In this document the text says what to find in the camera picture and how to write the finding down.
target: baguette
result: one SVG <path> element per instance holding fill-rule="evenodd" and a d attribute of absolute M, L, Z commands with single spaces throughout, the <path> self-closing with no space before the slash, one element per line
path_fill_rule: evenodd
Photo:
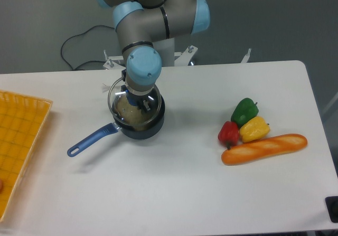
<path fill-rule="evenodd" d="M 307 139 L 300 134 L 285 134 L 253 141 L 225 150 L 222 161 L 226 165 L 240 165 L 258 159 L 293 153 L 307 146 Z"/>

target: yellow grid tray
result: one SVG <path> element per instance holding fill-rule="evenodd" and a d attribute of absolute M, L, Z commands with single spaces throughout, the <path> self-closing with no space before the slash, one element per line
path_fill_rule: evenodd
<path fill-rule="evenodd" d="M 53 102 L 0 90 L 0 221 Z"/>

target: pepper stem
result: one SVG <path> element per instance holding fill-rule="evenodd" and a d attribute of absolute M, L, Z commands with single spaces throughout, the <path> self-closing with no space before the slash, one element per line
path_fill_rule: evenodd
<path fill-rule="evenodd" d="M 227 147 L 228 150 L 231 149 L 230 142 L 226 142 L 226 147 Z"/>

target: black cable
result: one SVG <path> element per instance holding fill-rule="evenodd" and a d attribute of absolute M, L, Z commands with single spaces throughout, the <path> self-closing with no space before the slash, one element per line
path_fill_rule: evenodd
<path fill-rule="evenodd" d="M 85 35 L 85 34 L 87 34 L 89 31 L 91 31 L 91 30 L 93 30 L 93 29 L 95 29 L 95 28 L 97 28 L 97 27 L 105 27 L 105 28 L 107 28 L 107 29 L 113 29 L 113 30 L 115 29 L 115 28 L 112 27 L 112 26 L 96 25 L 96 26 L 91 27 L 91 28 L 88 29 L 87 31 L 83 32 L 82 34 L 77 34 L 77 35 L 74 35 L 74 36 L 72 36 L 72 37 L 69 37 L 67 40 L 65 40 L 65 42 L 64 42 L 63 45 L 61 46 L 61 58 L 62 58 L 62 60 L 70 67 L 70 69 L 71 69 L 72 71 L 79 71 L 79 70 L 83 71 L 84 69 L 80 69 L 80 67 L 83 66 L 83 65 L 85 65 L 85 64 L 87 64 L 87 63 L 105 63 L 105 61 L 91 60 L 91 61 L 84 62 L 84 63 L 80 64 L 79 66 L 73 68 L 73 66 L 72 66 L 72 65 L 71 65 L 71 64 L 63 57 L 63 54 L 62 54 L 63 46 L 64 46 L 70 39 L 72 39 L 72 38 L 74 38 L 74 37 L 77 37 L 77 36 Z"/>

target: plastic food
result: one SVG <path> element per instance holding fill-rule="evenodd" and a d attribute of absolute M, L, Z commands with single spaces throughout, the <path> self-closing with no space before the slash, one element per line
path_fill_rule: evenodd
<path fill-rule="evenodd" d="M 218 134 L 218 140 L 225 144 L 227 149 L 230 149 L 230 146 L 237 145 L 238 139 L 239 133 L 237 124 L 232 121 L 227 121 Z"/>
<path fill-rule="evenodd" d="M 234 121 L 238 128 L 241 128 L 249 120 L 257 116 L 258 111 L 257 103 L 254 103 L 250 98 L 244 98 L 238 103 L 234 110 L 231 121 Z"/>
<path fill-rule="evenodd" d="M 240 165 L 275 155 L 293 153 L 307 146 L 307 139 L 300 134 L 285 134 L 253 141 L 225 150 L 222 161 L 226 165 Z"/>
<path fill-rule="evenodd" d="M 265 137 L 270 132 L 269 125 L 265 122 L 263 117 L 256 116 L 242 126 L 239 130 L 239 135 L 243 143 Z"/>

